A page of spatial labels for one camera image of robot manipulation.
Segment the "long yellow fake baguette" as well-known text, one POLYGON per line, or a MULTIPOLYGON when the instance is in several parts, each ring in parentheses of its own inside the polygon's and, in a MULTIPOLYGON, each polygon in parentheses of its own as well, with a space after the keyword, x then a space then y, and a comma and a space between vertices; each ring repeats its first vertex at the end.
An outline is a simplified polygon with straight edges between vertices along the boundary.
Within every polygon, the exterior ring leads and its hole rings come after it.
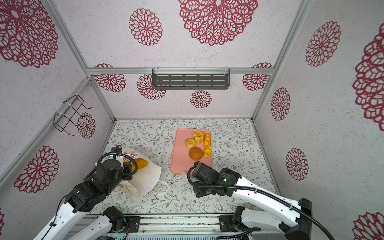
MULTIPOLYGON (((142 158, 137 158, 135 160, 135 162, 136 162, 139 170, 145 168, 149 164, 149 162, 147 160, 142 159, 142 158)), ((132 171, 134 172, 136 170, 136 166, 133 162, 131 162, 131 163, 132 163, 132 171)))

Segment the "yellow twisted fake bread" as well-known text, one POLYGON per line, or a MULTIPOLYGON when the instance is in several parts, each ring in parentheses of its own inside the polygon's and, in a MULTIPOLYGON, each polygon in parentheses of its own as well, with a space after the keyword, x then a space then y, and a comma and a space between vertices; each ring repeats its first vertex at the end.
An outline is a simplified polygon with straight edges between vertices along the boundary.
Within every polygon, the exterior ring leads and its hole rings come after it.
POLYGON ((205 134, 203 144, 204 144, 204 152, 203 152, 204 157, 208 158, 212 154, 212 143, 211 143, 211 135, 210 134, 208 134, 208 133, 205 134))

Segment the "pink plastic tray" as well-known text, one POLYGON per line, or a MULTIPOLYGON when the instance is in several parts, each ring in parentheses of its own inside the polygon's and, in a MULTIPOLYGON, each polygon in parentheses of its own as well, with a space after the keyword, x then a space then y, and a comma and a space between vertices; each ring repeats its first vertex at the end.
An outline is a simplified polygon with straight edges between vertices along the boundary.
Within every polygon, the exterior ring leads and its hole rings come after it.
POLYGON ((212 141, 212 133, 209 130, 178 129, 170 166, 171 173, 187 173, 196 162, 212 167, 212 141))

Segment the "round fake bread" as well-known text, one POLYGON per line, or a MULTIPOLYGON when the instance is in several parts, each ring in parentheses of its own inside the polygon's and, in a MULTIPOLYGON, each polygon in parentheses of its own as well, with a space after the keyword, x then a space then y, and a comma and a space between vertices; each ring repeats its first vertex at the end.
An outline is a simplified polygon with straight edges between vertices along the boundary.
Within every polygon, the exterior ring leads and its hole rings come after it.
POLYGON ((193 161, 200 161, 203 158, 203 156, 204 156, 203 150, 198 147, 194 147, 189 151, 189 157, 193 161))

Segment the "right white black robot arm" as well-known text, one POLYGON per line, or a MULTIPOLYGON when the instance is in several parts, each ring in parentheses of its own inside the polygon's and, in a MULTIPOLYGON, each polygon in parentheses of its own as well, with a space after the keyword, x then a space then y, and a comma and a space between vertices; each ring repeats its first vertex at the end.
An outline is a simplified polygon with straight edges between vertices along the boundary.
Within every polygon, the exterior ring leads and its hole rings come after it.
POLYGON ((226 231, 248 232, 270 230, 288 240, 309 240, 312 233, 312 204, 306 199, 289 200, 250 182, 228 168, 220 172, 196 162, 187 173, 197 198, 208 195, 228 196, 260 208, 254 211, 237 207, 221 223, 226 231))

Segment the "yellow fluted fake cake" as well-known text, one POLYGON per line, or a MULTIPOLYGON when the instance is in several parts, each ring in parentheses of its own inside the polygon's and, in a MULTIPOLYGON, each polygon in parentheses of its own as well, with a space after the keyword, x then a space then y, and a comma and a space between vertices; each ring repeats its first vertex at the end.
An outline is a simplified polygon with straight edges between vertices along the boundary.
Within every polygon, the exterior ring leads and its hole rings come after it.
POLYGON ((205 139, 205 133, 203 133, 202 131, 196 131, 193 134, 193 138, 197 142, 197 144, 201 144, 205 139))

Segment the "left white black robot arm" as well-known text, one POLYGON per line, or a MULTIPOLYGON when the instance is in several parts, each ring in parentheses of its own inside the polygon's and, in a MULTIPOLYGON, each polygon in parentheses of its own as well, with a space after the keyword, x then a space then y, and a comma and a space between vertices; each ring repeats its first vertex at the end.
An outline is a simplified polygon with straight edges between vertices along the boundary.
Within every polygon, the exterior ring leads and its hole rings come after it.
MULTIPOLYGON (((37 240, 62 240, 71 229, 99 203, 104 201, 123 180, 131 180, 138 170, 134 160, 108 159, 60 200, 50 222, 37 234, 37 240)), ((103 211, 93 223, 76 233, 73 240, 96 240, 109 233, 136 233, 139 217, 126 217, 116 207, 103 211)))

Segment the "orange fake bread roll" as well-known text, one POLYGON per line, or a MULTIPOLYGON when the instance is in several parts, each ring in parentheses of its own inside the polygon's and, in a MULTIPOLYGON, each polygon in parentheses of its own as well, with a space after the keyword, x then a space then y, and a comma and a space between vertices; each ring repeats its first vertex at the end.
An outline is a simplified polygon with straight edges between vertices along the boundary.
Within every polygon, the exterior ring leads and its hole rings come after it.
POLYGON ((188 148, 188 149, 192 149, 194 147, 197 146, 197 141, 194 139, 194 138, 188 138, 186 141, 185 141, 185 146, 188 148))

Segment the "white printed paper bag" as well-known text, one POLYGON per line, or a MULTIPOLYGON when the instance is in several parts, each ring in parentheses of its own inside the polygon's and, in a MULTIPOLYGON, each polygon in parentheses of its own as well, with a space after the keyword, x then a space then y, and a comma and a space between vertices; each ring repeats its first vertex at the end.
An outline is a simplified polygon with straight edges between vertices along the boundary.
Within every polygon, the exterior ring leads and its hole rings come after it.
POLYGON ((164 195, 169 191, 169 185, 160 180, 162 168, 155 164, 143 153, 131 149, 124 148, 123 154, 126 154, 136 160, 137 158, 145 159, 149 164, 133 175, 133 179, 130 181, 121 181, 118 185, 117 190, 123 191, 124 193, 135 196, 143 197, 148 193, 155 195, 164 195))

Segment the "grey slotted wall shelf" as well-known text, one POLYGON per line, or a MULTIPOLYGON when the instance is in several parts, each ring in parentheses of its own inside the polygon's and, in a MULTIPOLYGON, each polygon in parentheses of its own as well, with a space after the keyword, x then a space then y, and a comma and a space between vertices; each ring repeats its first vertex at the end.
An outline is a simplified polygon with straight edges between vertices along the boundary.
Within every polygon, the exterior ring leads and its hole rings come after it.
POLYGON ((231 71, 165 71, 152 70, 152 84, 156 90, 227 90, 231 71))

